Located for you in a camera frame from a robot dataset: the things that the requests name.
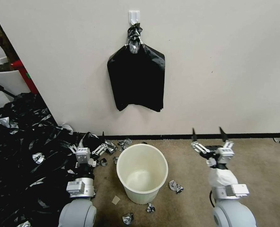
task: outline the black baseboard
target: black baseboard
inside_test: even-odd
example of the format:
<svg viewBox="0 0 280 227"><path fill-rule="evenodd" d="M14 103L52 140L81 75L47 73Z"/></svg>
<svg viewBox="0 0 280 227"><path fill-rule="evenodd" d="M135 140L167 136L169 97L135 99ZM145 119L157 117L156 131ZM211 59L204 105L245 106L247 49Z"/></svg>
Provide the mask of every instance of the black baseboard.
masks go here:
<svg viewBox="0 0 280 227"><path fill-rule="evenodd" d="M192 134L188 135L130 135L130 136L105 136L107 140L162 140L162 139L192 139ZM280 138L280 133L244 133L227 134L229 139L236 138ZM197 134L198 139L221 139L220 134Z"/></svg>

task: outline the soil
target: soil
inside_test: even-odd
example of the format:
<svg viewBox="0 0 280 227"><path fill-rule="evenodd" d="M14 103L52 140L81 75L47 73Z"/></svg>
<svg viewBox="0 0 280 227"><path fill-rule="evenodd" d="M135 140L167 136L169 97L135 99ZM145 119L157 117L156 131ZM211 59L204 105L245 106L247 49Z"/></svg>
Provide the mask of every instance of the soil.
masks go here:
<svg viewBox="0 0 280 227"><path fill-rule="evenodd" d="M7 72L7 71L12 71L12 70L13 69L8 62L0 65L0 72Z"/></svg>

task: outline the white plant pot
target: white plant pot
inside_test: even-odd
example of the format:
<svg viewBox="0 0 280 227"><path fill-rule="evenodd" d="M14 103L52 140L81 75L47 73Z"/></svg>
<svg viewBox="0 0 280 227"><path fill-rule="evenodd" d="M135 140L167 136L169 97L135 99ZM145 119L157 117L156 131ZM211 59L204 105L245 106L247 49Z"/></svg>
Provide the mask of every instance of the white plant pot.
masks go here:
<svg viewBox="0 0 280 227"><path fill-rule="evenodd" d="M0 65L8 62L7 57L0 58ZM0 85L14 95L30 92L18 70L0 72Z"/></svg>

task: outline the white wall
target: white wall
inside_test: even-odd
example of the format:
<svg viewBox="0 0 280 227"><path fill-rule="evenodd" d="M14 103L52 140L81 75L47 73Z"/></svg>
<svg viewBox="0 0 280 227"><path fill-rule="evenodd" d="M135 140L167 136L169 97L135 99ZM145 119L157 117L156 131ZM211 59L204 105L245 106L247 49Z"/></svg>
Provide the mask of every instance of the white wall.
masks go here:
<svg viewBox="0 0 280 227"><path fill-rule="evenodd" d="M125 44L130 9L141 11L142 40L165 54L161 113L115 108L106 63ZM0 23L59 124L280 132L280 0L0 0Z"/></svg>

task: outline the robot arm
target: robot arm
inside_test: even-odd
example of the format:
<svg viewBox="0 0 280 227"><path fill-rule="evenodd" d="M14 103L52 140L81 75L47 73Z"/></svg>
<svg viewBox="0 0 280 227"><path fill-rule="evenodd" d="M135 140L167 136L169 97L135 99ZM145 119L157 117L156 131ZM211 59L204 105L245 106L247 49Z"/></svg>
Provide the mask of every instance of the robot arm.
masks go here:
<svg viewBox="0 0 280 227"><path fill-rule="evenodd" d="M197 142L197 136L193 129L192 148L206 159L211 168L209 184L211 195L216 202L213 208L213 217L218 227L255 227L256 221L251 211L241 203L239 198L247 196L249 191L246 184L239 184L234 174L228 170L226 164L233 158L233 142L220 128L224 146L206 146Z"/></svg>
<svg viewBox="0 0 280 227"><path fill-rule="evenodd" d="M62 209L58 227L92 227L97 213L90 201L95 193L93 169L97 165L97 158L105 152L107 145L103 143L92 152L89 148L76 148L75 145L69 148L76 155L77 178L67 184L66 191L73 200Z"/></svg>

